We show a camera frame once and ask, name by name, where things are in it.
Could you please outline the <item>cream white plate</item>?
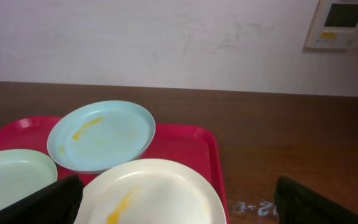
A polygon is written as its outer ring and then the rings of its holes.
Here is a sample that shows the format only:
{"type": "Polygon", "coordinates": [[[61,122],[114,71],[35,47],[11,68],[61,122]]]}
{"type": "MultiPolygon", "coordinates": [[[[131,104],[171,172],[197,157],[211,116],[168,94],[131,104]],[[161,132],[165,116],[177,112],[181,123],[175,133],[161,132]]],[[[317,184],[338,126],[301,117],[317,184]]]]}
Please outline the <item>cream white plate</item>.
{"type": "Polygon", "coordinates": [[[211,184],[195,170],[164,159],[109,169],[83,190],[76,224],[225,224],[211,184]]]}

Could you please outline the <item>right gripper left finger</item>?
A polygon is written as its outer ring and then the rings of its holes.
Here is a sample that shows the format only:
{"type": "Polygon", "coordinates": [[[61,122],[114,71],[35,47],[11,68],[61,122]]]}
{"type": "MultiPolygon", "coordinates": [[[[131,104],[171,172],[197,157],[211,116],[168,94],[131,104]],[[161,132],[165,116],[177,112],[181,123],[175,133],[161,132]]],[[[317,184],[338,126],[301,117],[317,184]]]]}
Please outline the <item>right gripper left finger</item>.
{"type": "Polygon", "coordinates": [[[69,175],[0,210],[0,224],[73,224],[84,183],[69,175]]]}

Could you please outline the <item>light blue plate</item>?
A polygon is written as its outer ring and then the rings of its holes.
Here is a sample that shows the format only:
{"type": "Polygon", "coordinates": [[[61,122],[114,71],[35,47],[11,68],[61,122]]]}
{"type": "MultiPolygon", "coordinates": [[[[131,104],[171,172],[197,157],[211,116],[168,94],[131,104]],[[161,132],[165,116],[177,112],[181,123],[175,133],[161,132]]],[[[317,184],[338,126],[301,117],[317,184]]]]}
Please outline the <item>light blue plate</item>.
{"type": "Polygon", "coordinates": [[[156,132],[152,114],[129,101],[100,101],[65,115],[52,128],[47,151],[56,164],[81,174],[100,174],[138,159],[156,132]]]}

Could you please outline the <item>mint green plate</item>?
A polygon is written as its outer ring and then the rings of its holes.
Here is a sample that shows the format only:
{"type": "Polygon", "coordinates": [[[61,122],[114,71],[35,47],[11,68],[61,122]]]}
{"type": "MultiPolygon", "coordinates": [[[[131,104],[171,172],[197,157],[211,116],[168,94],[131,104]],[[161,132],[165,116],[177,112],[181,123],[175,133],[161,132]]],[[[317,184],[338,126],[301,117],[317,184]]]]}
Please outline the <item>mint green plate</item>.
{"type": "Polygon", "coordinates": [[[54,161],[29,149],[0,151],[0,210],[57,181],[54,161]]]}

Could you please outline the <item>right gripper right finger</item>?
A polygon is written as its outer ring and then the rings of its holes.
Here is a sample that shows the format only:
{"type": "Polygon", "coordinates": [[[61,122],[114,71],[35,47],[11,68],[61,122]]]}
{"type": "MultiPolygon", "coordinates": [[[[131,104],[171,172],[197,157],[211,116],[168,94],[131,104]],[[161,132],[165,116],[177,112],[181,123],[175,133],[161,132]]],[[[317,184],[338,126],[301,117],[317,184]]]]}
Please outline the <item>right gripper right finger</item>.
{"type": "Polygon", "coordinates": [[[358,224],[358,214],[288,177],[279,177],[274,203],[280,224],[358,224]]]}

